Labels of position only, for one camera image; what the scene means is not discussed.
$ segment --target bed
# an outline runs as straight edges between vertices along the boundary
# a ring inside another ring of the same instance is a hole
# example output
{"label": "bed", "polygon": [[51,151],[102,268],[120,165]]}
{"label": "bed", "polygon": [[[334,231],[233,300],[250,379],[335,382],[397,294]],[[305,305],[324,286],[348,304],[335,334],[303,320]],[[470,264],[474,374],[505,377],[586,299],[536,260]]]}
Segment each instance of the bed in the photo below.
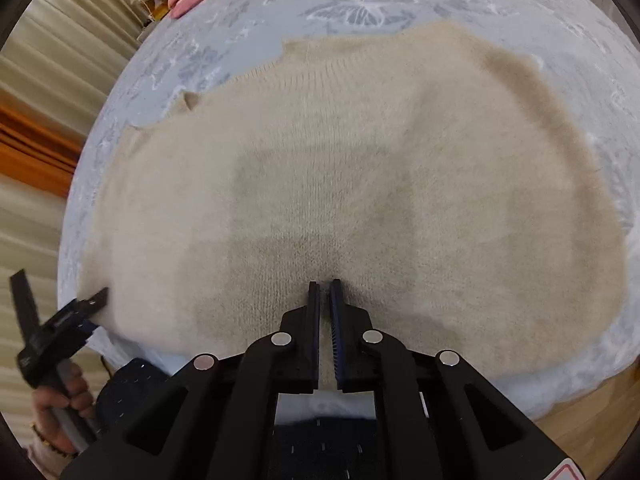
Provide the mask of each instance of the bed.
{"label": "bed", "polygon": [[[82,153],[63,228],[59,305],[76,296],[92,204],[124,124],[153,123],[180,92],[207,91],[277,58],[282,40],[389,34],[439,19],[532,57],[597,154],[626,235],[628,296],[610,329],[559,367],[495,384],[539,417],[630,366],[640,352],[640,54],[589,0],[206,0],[165,19],[122,73]],[[105,330],[91,346],[115,365],[142,356],[174,372],[186,360]]]}

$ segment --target person's hand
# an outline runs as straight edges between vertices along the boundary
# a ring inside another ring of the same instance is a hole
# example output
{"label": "person's hand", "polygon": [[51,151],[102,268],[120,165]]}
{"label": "person's hand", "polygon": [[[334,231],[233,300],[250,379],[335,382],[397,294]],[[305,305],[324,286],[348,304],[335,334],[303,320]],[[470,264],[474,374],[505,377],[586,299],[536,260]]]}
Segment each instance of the person's hand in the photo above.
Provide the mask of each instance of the person's hand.
{"label": "person's hand", "polygon": [[94,418],[94,396],[82,377],[82,369],[75,363],[71,365],[72,378],[65,382],[70,399],[50,386],[40,386],[33,391],[32,408],[36,428],[47,441],[64,453],[73,454],[78,450],[60,427],[50,408],[66,408],[71,406],[78,410],[84,418]]}

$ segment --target round metal pin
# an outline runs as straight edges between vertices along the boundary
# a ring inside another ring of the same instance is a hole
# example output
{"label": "round metal pin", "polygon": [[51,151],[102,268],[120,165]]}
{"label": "round metal pin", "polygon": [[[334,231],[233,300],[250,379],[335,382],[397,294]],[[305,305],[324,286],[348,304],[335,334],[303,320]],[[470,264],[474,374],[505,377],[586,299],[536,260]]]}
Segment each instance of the round metal pin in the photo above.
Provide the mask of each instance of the round metal pin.
{"label": "round metal pin", "polygon": [[440,362],[447,366],[455,366],[460,362],[460,356],[453,350],[445,350],[440,354]]}
{"label": "round metal pin", "polygon": [[382,341],[382,334],[377,330],[367,330],[364,334],[362,334],[362,338],[367,343],[379,343]]}
{"label": "round metal pin", "polygon": [[286,346],[291,343],[291,336],[286,332],[276,332],[271,336],[271,342],[276,346]]}
{"label": "round metal pin", "polygon": [[214,364],[216,364],[216,358],[209,354],[201,354],[193,360],[196,370],[209,370]]}

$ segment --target sticker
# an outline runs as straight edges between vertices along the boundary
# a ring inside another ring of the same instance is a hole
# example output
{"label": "sticker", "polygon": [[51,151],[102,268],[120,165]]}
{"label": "sticker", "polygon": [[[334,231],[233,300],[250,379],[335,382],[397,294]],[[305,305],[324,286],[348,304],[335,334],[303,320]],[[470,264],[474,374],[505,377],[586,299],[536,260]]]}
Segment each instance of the sticker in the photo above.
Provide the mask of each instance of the sticker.
{"label": "sticker", "polygon": [[545,480],[584,480],[578,466],[570,458],[565,458],[559,463]]}

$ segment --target orange curtain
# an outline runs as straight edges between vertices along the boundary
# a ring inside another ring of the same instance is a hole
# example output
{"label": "orange curtain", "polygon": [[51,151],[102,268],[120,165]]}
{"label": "orange curtain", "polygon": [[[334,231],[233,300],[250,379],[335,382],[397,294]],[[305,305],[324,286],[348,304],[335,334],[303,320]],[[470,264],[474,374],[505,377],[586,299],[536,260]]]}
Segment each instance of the orange curtain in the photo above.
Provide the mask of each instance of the orange curtain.
{"label": "orange curtain", "polygon": [[66,198],[82,145],[0,104],[0,173]]}

